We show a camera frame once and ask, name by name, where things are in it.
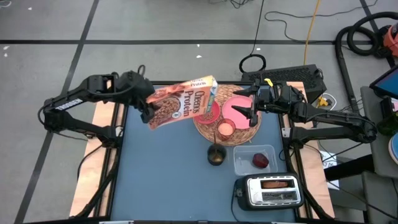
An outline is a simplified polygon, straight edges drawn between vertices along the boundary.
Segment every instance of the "cheerios protein box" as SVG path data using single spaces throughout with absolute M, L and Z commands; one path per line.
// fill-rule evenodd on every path
M 210 75 L 156 89 L 147 98 L 147 103 L 153 103 L 157 108 L 154 118 L 149 121 L 149 128 L 153 130 L 161 125 L 210 112 L 217 86 L 216 80 Z

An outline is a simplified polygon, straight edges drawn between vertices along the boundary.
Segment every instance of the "black hose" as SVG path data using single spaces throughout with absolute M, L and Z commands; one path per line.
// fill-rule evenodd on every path
M 350 50 L 352 50 L 354 53 L 362 56 L 368 56 L 368 55 L 375 55 L 377 51 L 382 47 L 382 37 L 380 34 L 375 34 L 374 32 L 370 31 L 367 28 L 361 27 L 362 24 L 365 22 L 374 20 L 374 19 L 379 19 L 379 18 L 391 18 L 391 19 L 396 19 L 398 20 L 398 13 L 397 12 L 378 12 L 375 14 L 372 14 L 370 16 L 366 16 L 356 22 L 353 26 L 345 27 L 342 29 L 336 36 L 336 43 L 335 43 L 335 53 L 336 53 L 336 58 L 337 58 L 337 63 L 341 72 L 341 76 L 343 77 L 348 101 L 353 109 L 353 111 L 358 111 L 359 108 L 356 104 L 356 97 L 354 94 L 353 86 L 351 85 L 351 80 L 349 79 L 348 75 L 348 70 L 346 66 L 346 62 L 344 59 L 343 51 L 341 50 L 341 40 L 343 38 L 343 35 L 345 33 L 348 33 L 347 35 L 347 44 Z M 355 32 L 360 32 L 371 40 L 372 47 L 369 50 L 363 50 L 355 46 L 354 44 L 354 33 Z

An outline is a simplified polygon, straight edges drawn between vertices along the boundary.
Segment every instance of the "wooden board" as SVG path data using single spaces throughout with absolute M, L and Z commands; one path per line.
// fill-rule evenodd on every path
M 293 87 L 302 90 L 305 94 L 302 82 L 288 82 L 288 85 L 292 85 Z M 112 103 L 107 103 L 105 105 L 103 103 L 97 103 L 93 118 L 93 124 L 97 124 L 99 126 L 109 125 L 112 119 L 113 106 L 114 105 Z M 119 110 L 118 122 L 120 122 L 121 120 L 122 110 L 122 108 L 121 110 Z M 284 116 L 284 123 L 286 127 L 289 127 L 287 116 Z M 311 128 L 312 123 L 296 123 L 296 126 Z M 90 140 L 87 144 L 85 154 L 91 152 L 99 144 L 100 142 L 96 139 Z M 318 144 L 316 141 L 310 141 L 307 144 L 318 149 Z M 308 146 L 305 146 L 303 149 L 301 149 L 300 153 L 303 161 L 305 180 L 309 191 L 311 192 L 315 200 L 317 200 L 317 202 L 326 211 L 326 213 L 334 217 L 333 207 L 331 205 L 329 190 L 326 184 L 325 173 L 323 172 L 322 161 L 319 153 L 317 153 L 316 151 L 314 151 L 314 149 L 311 149 Z M 76 187 L 75 198 L 73 199 L 70 215 L 76 215 L 78 212 L 80 212 L 98 188 L 101 176 L 101 169 L 104 161 L 104 155 L 105 150 L 100 149 L 98 152 L 90 156 L 87 161 L 82 165 L 80 178 Z M 295 161 L 293 161 L 293 165 L 297 170 Z M 107 201 L 108 190 L 103 195 L 103 205 L 101 206 L 100 211 L 101 215 L 105 214 L 104 210 L 106 208 L 105 205 Z M 303 206 L 300 208 L 300 216 L 305 217 Z

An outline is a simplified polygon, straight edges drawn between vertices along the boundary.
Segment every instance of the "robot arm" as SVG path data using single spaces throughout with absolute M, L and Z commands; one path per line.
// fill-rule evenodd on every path
M 362 143 L 370 143 L 376 139 L 376 125 L 366 117 L 356 113 L 343 113 L 315 108 L 305 101 L 301 91 L 291 86 L 283 85 L 278 99 L 275 99 L 272 94 L 272 88 L 260 89 L 259 80 L 256 80 L 251 87 L 236 91 L 234 94 L 253 96 L 251 108 L 233 106 L 234 109 L 245 115 L 247 119 L 250 119 L 250 126 L 252 127 L 257 124 L 257 111 L 288 114 L 293 122 L 298 123 L 318 121 L 341 126 L 312 129 L 300 127 L 284 128 L 282 130 L 283 139 L 290 146 L 303 148 L 306 142 L 321 139 L 348 138 Z
M 103 101 L 122 103 L 138 109 L 141 119 L 148 123 L 154 116 L 154 107 L 146 103 L 146 98 L 155 92 L 152 83 L 139 73 L 130 71 L 120 77 L 114 72 L 108 75 L 91 75 L 79 87 L 65 94 L 45 100 L 39 109 L 38 117 L 44 128 L 60 132 L 71 130 L 88 137 L 96 136 L 104 147 L 115 146 L 116 130 L 110 126 L 99 127 L 73 118 L 67 110 L 84 102 Z M 40 118 L 43 111 L 44 121 Z

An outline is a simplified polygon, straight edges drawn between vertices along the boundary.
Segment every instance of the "candle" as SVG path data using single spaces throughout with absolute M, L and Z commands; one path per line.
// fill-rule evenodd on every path
M 228 123 L 222 123 L 218 126 L 218 132 L 224 136 L 230 136 L 234 133 L 232 125 Z

